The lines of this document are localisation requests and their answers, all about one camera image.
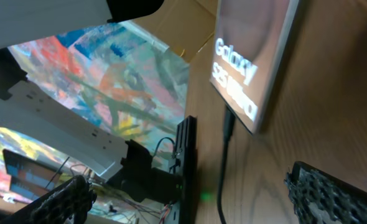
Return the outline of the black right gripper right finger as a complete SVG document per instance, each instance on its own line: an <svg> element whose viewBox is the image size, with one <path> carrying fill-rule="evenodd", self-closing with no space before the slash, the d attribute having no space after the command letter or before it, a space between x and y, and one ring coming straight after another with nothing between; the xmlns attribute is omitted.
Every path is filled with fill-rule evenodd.
<svg viewBox="0 0 367 224"><path fill-rule="evenodd" d="M367 223L367 192L302 161L284 180L299 223Z"/></svg>

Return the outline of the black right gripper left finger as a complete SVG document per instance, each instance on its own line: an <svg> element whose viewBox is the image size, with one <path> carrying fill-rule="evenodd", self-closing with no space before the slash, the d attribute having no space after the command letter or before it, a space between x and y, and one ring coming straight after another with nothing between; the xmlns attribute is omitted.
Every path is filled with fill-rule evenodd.
<svg viewBox="0 0 367 224"><path fill-rule="evenodd" d="M76 175L0 224L84 224L96 199L91 183Z"/></svg>

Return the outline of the bronze Samsung Galaxy smartphone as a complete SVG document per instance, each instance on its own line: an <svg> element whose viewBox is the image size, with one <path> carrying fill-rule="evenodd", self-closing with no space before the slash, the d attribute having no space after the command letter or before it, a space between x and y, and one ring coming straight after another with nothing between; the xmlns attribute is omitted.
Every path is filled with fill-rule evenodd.
<svg viewBox="0 0 367 224"><path fill-rule="evenodd" d="M218 3L210 83L251 134L264 119L300 3Z"/></svg>

